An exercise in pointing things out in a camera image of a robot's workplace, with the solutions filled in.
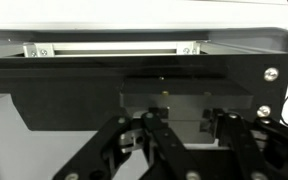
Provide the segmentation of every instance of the black mechanical arm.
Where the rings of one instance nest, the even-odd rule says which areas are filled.
[[[219,109],[212,110],[211,119],[221,127],[214,134],[219,147],[228,147],[225,150],[186,149],[168,124],[151,112],[139,119],[114,117],[54,180],[112,179],[138,149],[149,165],[142,180],[288,179],[288,128],[269,118],[250,124],[236,113]]]

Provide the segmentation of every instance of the black panel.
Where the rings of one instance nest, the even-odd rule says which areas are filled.
[[[274,82],[263,78],[268,67],[280,71]],[[279,119],[288,54],[0,59],[0,93],[11,93],[31,130],[97,130],[125,113],[119,106],[125,78],[160,76],[230,79],[254,95],[250,109],[236,111],[253,120],[258,106],[267,104]]]

